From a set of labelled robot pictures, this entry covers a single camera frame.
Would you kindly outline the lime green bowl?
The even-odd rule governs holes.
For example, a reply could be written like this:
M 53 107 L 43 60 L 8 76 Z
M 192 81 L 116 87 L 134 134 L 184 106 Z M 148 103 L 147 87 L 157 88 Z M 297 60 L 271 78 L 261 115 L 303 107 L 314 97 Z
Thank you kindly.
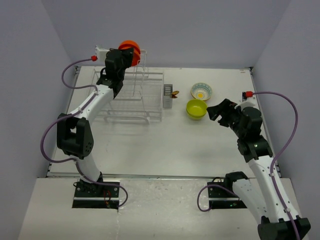
M 200 116 L 192 115 L 189 112 L 186 112 L 186 114 L 191 120 L 194 120 L 194 121 L 202 120 L 206 116 L 205 114 L 204 115 L 200 115 Z
M 186 112 L 194 116 L 202 116 L 207 113 L 207 104 L 203 100 L 192 99 L 186 104 Z

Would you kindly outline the white floral ceramic bowl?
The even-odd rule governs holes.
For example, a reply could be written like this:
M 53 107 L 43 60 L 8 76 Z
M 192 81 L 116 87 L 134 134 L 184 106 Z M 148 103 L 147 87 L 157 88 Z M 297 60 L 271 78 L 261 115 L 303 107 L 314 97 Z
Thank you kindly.
M 192 97 L 194 98 L 194 99 L 197 99 L 197 100 L 202 100 L 202 101 L 208 101 L 208 100 L 210 100 L 211 99 L 211 95 L 203 95 L 203 94 L 200 94 L 200 95 L 192 95 Z

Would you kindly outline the orange bowl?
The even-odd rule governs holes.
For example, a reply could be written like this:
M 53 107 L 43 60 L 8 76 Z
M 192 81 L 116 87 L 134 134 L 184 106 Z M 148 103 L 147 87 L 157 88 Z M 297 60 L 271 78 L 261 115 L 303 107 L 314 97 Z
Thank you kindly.
M 137 66 L 140 63 L 140 60 L 141 60 L 141 51 L 134 48 L 131 66 L 132 67 Z
M 138 43 L 136 43 L 133 40 L 125 40 L 122 43 L 120 43 L 118 49 L 122 50 L 122 49 L 125 49 L 125 48 L 134 48 L 138 52 L 138 54 L 141 53 L 140 46 L 138 45 Z

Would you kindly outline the yellow sun pattern bowl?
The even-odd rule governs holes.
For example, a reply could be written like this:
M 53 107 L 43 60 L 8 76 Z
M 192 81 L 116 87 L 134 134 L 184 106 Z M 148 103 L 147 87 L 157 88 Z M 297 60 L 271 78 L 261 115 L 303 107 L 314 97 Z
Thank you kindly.
M 213 94 L 213 90 L 210 85 L 204 82 L 195 83 L 190 90 L 190 94 L 192 95 L 211 95 Z

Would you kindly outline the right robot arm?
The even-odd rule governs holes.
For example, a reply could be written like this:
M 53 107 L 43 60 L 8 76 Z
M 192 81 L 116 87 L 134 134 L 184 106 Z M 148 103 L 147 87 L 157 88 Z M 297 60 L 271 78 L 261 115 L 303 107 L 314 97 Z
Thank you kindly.
M 272 149 L 261 134 L 261 112 L 253 104 L 239 105 L 229 99 L 206 110 L 212 121 L 236 134 L 238 151 L 260 188 L 256 191 L 243 172 L 234 172 L 225 175 L 224 193 L 242 200 L 257 222 L 261 240 L 302 240 L 311 224 L 300 217 L 283 187 Z

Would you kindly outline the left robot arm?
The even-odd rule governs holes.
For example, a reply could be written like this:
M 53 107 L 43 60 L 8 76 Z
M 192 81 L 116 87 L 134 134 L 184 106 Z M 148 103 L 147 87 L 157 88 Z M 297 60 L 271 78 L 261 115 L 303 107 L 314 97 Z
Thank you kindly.
M 102 173 L 92 157 L 94 138 L 91 123 L 98 113 L 121 91 L 126 69 L 134 65 L 135 49 L 111 48 L 105 52 L 105 67 L 100 71 L 94 90 L 70 114 L 60 114 L 57 122 L 57 147 L 67 156 L 74 158 L 75 166 L 81 175 L 86 190 L 97 197 L 103 193 Z

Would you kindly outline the small brown object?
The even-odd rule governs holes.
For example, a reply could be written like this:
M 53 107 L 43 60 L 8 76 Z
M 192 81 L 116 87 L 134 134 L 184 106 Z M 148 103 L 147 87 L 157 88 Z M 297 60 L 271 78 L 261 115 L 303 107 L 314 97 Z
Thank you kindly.
M 179 93 L 180 93 L 180 92 L 179 92 L 178 90 L 173 91 L 173 92 L 170 94 L 170 98 L 176 99 L 176 98 L 177 98 L 177 95 L 178 95 Z

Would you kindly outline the grey cutlery holder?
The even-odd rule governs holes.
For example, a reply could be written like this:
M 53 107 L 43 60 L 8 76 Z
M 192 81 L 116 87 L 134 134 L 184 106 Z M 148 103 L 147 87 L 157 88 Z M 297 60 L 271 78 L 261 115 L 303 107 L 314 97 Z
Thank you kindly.
M 163 85 L 163 101 L 162 105 L 164 109 L 171 109 L 173 106 L 173 99 L 171 95 L 173 93 L 173 85 L 172 84 L 164 84 Z

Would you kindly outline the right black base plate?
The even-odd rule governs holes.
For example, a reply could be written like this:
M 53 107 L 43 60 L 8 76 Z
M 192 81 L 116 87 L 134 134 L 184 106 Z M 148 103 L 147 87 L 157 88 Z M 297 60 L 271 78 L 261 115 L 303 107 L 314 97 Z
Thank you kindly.
M 240 198 L 219 188 L 209 187 L 207 190 L 209 208 L 211 210 L 226 210 L 226 209 L 246 209 L 246 205 Z

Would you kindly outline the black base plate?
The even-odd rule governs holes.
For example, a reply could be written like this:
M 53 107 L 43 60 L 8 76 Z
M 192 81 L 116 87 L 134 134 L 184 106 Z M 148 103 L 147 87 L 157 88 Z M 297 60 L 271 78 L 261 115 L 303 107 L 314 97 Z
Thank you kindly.
M 119 209 L 118 181 L 106 182 L 116 186 L 94 185 L 93 183 L 79 180 L 73 184 L 75 187 L 73 209 Z
M 246 205 L 240 198 L 219 188 L 209 187 L 207 190 L 209 208 L 211 210 L 226 210 L 226 209 L 246 209 Z

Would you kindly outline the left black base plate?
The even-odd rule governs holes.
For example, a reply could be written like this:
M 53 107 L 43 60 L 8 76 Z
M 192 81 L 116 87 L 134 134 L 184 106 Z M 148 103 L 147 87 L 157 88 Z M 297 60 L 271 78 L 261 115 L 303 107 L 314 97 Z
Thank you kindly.
M 94 185 L 93 183 L 79 180 L 73 184 L 75 187 L 73 209 L 119 209 L 118 181 L 106 182 L 116 186 Z

